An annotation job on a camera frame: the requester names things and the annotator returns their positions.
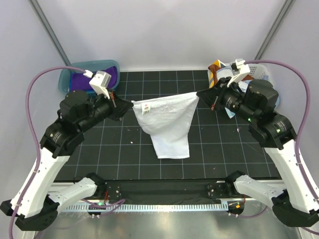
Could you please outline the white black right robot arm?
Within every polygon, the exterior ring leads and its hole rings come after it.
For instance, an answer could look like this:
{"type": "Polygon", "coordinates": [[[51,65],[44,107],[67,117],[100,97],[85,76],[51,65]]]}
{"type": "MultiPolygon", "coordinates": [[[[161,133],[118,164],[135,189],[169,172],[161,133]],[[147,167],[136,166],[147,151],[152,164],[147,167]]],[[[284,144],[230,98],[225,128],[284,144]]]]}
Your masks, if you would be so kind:
{"type": "Polygon", "coordinates": [[[297,134],[289,119],[275,112],[279,93],[273,85],[254,79],[242,92],[227,77],[196,94],[212,111],[226,108],[248,122],[248,131],[272,159],[286,186],[277,189],[235,171],[225,178],[225,193],[229,197],[244,194],[260,201],[288,227],[308,228],[316,224],[319,206],[303,178],[302,156],[295,153],[297,134]]]}

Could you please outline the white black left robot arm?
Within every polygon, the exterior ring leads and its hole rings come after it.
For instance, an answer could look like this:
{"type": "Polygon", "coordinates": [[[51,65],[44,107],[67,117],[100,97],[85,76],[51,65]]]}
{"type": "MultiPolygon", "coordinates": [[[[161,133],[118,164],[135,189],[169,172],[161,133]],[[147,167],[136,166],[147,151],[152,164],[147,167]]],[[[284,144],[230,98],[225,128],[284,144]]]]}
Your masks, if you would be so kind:
{"type": "Polygon", "coordinates": [[[45,131],[40,141],[40,156],[17,195],[3,201],[0,209],[15,216],[21,231],[43,231],[66,207],[79,200],[101,199],[107,191],[106,181],[92,172],[79,182],[56,193],[49,193],[51,184],[76,148],[84,141],[84,133],[109,118],[120,121],[133,107],[131,101],[119,98],[114,92],[90,98],[85,91],[73,91],[60,103],[57,120],[45,131]]]}

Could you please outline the purple towel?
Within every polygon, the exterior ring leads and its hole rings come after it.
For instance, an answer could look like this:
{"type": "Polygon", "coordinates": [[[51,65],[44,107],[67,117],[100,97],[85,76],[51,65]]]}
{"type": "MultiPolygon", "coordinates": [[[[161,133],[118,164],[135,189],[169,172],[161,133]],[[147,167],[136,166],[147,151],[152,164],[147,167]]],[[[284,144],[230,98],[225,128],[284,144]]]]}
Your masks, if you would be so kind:
{"type": "MultiPolygon", "coordinates": [[[[117,67],[116,66],[109,67],[108,69],[103,71],[111,75],[111,79],[110,79],[108,87],[112,89],[114,87],[117,87],[118,80],[119,80],[119,73],[117,71],[117,67]]],[[[89,81],[90,79],[83,76],[83,74],[74,73],[71,76],[69,89],[72,91],[73,90],[93,91],[92,87],[89,84],[89,81]]]]}

